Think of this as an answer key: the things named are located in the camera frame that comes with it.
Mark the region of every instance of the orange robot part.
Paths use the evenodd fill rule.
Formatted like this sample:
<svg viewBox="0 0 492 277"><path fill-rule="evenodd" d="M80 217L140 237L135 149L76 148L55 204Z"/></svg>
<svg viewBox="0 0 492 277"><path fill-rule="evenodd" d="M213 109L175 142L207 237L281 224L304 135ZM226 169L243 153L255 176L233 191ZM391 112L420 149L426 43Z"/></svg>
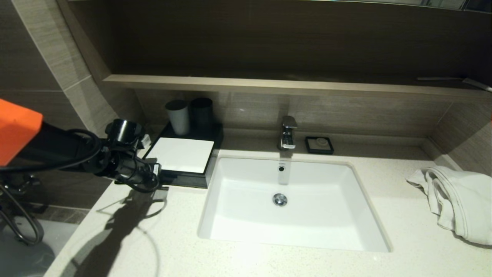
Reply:
<svg viewBox="0 0 492 277"><path fill-rule="evenodd" d="M0 99L0 166L6 166L39 133L43 115Z"/></svg>

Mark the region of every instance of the sink drain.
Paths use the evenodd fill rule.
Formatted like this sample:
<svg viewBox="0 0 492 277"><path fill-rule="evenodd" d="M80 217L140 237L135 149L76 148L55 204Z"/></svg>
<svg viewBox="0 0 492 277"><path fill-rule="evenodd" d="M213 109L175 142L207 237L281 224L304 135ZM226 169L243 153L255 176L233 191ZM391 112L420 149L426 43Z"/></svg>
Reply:
<svg viewBox="0 0 492 277"><path fill-rule="evenodd" d="M287 205L287 197L281 193L277 193L273 197L274 204L277 206L285 206Z"/></svg>

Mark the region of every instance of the faucet handle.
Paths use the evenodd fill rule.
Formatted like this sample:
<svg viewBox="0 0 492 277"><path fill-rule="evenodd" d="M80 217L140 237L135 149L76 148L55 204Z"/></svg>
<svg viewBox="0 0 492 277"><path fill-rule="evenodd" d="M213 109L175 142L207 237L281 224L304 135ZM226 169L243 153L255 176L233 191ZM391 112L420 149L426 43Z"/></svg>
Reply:
<svg viewBox="0 0 492 277"><path fill-rule="evenodd" d="M282 118L282 126L284 126L285 128L296 129L297 122L294 117L286 115Z"/></svg>

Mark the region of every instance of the white countertop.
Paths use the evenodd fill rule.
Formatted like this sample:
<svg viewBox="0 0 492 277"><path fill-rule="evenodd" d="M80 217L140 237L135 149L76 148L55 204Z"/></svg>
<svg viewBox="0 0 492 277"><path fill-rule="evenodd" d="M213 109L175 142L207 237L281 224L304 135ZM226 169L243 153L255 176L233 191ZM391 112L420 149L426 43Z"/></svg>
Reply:
<svg viewBox="0 0 492 277"><path fill-rule="evenodd" d="M492 276L492 250L469 245L438 227L424 193L406 183L416 169L435 163L418 147L390 148L410 159L292 156L351 163L381 222L389 253L201 239L197 231L207 190L176 186L170 186L160 214L140 221L128 236L104 240L112 231L104 230L106 223L131 191L111 184L45 276L106 276L101 274L105 271L115 277ZM221 150L220 157L278 159L278 153ZM153 204L148 214L160 207L162 203Z"/></svg>

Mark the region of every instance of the black cup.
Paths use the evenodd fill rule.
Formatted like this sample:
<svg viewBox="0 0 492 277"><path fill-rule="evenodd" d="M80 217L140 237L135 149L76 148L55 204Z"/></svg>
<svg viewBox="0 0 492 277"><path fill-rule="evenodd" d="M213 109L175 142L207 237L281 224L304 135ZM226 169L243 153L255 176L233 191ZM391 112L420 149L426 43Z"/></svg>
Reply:
<svg viewBox="0 0 492 277"><path fill-rule="evenodd" d="M213 102L208 98L197 98L191 101L191 116L199 130L209 131L214 121Z"/></svg>

